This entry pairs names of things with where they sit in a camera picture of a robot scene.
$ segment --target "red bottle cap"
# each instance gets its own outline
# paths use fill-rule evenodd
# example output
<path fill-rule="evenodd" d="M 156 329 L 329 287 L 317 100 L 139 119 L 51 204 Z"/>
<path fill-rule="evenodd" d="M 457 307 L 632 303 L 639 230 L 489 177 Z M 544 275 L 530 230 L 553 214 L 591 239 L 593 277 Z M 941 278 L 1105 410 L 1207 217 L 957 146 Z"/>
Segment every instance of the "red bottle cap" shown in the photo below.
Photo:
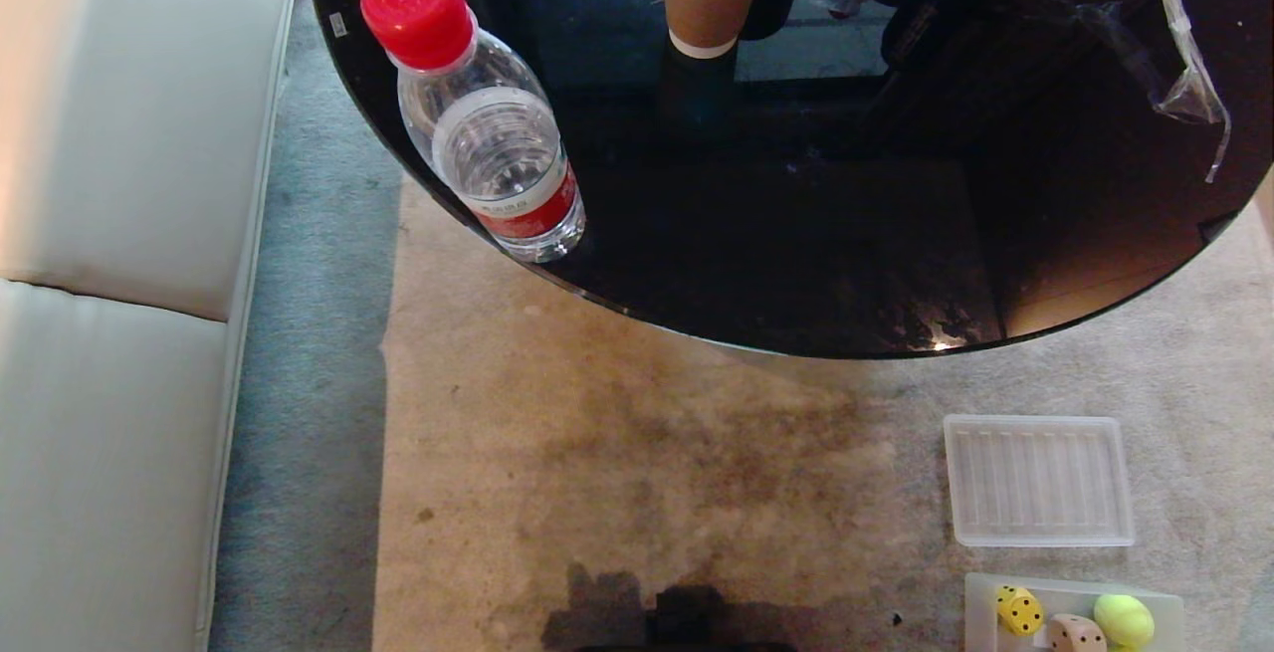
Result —
<path fill-rule="evenodd" d="M 465 53 L 474 23 L 465 0 L 361 0 L 363 20 L 397 61 L 438 70 Z"/>

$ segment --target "plastic container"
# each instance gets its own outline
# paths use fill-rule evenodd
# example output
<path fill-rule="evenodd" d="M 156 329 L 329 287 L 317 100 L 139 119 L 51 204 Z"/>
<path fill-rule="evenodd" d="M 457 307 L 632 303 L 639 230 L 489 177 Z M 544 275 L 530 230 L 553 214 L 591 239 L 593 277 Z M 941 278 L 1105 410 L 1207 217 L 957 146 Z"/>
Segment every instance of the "plastic container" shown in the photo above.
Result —
<path fill-rule="evenodd" d="M 1015 637 L 995 616 L 1000 586 L 1029 590 L 1051 618 L 1056 614 L 1093 618 L 1093 605 L 1102 595 L 1131 595 L 1154 615 L 1154 639 L 1138 652 L 1186 652 L 1185 605 L 1175 595 L 1138 590 L 1124 585 L 1068 582 L 1031 577 L 970 573 L 964 576 L 964 649 L 967 652 L 1034 652 L 1050 649 L 1046 629 L 1033 637 Z"/>
<path fill-rule="evenodd" d="M 956 540 L 971 548 L 1102 548 L 1136 540 L 1119 422 L 947 416 Z"/>
<path fill-rule="evenodd" d="M 583 236 L 583 200 L 540 82 L 479 29 L 465 0 L 361 0 L 399 70 L 412 143 L 501 247 L 524 262 L 563 257 Z"/>

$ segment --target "pink die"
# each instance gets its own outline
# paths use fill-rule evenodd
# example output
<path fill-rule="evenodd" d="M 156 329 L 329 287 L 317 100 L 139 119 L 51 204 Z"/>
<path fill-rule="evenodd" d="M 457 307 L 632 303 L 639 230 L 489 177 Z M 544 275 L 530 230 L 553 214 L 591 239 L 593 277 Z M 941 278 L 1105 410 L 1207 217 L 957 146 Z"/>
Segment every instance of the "pink die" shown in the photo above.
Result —
<path fill-rule="evenodd" d="M 1049 644 L 1056 652 L 1106 652 L 1106 634 L 1088 618 L 1054 615 L 1049 620 Z"/>

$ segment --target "red label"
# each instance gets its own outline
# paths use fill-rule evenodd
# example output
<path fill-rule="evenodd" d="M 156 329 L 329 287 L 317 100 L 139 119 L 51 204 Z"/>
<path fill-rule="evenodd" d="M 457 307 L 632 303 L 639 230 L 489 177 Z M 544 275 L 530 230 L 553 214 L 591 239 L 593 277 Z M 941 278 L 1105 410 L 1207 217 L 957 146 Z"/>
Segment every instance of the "red label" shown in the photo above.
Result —
<path fill-rule="evenodd" d="M 503 236 L 505 239 L 529 239 L 531 236 L 547 234 L 555 225 L 562 224 L 575 204 L 575 172 L 571 171 L 571 166 L 567 166 L 566 176 L 557 192 L 547 202 L 540 204 L 535 211 L 511 218 L 487 216 L 482 211 L 474 211 L 474 214 L 492 234 Z"/>

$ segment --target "clear plastic tray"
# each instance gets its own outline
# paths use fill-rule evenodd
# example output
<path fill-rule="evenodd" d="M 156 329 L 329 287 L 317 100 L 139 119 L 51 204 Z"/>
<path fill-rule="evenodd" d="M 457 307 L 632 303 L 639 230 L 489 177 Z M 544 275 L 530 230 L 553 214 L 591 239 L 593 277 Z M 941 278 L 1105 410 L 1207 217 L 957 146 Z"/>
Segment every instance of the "clear plastic tray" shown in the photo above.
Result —
<path fill-rule="evenodd" d="M 1045 615 L 1069 613 L 1092 619 L 1093 605 L 1102 595 L 1131 595 L 1154 615 L 1154 639 L 1139 652 L 1186 652 L 1185 605 L 1175 595 L 1121 585 L 1066 582 L 1029 577 L 970 573 L 964 576 L 964 649 L 968 652 L 1034 652 L 1051 649 L 1046 630 L 1034 637 L 1015 637 L 995 616 L 995 592 L 1001 585 L 1029 590 Z"/>
<path fill-rule="evenodd" d="M 956 540 L 972 548 L 1133 545 L 1119 422 L 947 416 Z"/>

